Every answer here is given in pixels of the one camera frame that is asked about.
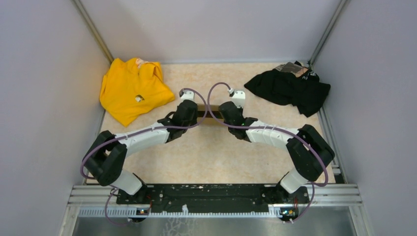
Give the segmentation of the brown cardboard box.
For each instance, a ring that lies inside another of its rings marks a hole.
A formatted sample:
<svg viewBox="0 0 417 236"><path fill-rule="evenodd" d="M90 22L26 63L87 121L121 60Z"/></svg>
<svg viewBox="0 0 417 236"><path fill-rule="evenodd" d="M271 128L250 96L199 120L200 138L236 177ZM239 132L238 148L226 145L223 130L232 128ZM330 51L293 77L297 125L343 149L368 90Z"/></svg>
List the brown cardboard box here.
<svg viewBox="0 0 417 236"><path fill-rule="evenodd" d="M210 105L210 112L204 104L197 104L197 123L206 126L222 126L224 120L218 107L218 105Z"/></svg>

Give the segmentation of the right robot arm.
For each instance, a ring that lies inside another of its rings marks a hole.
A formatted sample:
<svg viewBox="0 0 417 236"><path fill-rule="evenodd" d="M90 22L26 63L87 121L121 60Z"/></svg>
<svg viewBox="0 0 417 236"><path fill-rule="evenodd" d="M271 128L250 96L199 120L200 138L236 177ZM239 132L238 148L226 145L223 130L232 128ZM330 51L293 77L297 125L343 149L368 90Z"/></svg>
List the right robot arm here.
<svg viewBox="0 0 417 236"><path fill-rule="evenodd" d="M257 118L245 118L242 109L231 101L220 105L218 111L229 132L237 139L288 151L294 168L277 184L277 197L280 201L289 203L300 187L309 182L314 183L321 175L325 177L322 185L328 183L327 166L334 159L335 153L312 125L289 129L264 123Z"/></svg>

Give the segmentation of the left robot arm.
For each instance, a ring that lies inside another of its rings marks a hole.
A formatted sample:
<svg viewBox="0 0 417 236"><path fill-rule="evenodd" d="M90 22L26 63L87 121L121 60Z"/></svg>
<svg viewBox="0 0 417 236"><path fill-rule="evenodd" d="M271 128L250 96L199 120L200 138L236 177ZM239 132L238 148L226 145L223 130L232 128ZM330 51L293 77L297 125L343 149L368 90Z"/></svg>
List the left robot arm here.
<svg viewBox="0 0 417 236"><path fill-rule="evenodd" d="M171 142L197 124L198 105L184 100L176 111L143 129L122 134L101 132L82 161L101 186L112 186L128 194L135 203L148 196L145 183L123 168L125 159L143 149Z"/></svg>

